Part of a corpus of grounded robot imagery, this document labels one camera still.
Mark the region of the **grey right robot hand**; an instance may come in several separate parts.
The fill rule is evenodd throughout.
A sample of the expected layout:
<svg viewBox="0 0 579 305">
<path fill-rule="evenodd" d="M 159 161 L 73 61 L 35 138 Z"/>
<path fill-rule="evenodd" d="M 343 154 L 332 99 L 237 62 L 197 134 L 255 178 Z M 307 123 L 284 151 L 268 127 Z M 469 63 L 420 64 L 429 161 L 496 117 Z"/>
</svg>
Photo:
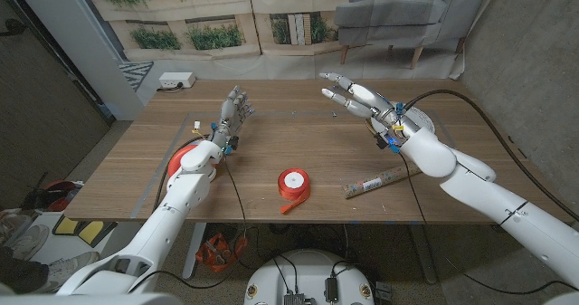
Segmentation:
<svg viewBox="0 0 579 305">
<path fill-rule="evenodd" d="M 322 94 L 353 115 L 369 119 L 374 132 L 383 141 L 401 147 L 421 129 L 404 113 L 399 114 L 394 104 L 377 91 L 357 84 L 342 74 L 322 72 L 318 76 L 333 83 L 332 88 L 324 88 Z"/>
</svg>

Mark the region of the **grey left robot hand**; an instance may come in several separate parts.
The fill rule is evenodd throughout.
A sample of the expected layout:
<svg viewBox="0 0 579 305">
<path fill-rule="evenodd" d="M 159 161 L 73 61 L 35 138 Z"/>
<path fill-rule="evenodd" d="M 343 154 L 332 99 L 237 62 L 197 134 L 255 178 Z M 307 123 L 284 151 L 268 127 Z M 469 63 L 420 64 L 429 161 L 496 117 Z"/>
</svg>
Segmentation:
<svg viewBox="0 0 579 305">
<path fill-rule="evenodd" d="M 233 137 L 239 135 L 244 121 L 254 112 L 246 92 L 236 85 L 221 106 L 220 118 L 210 140 L 220 148 L 225 148 Z"/>
</svg>

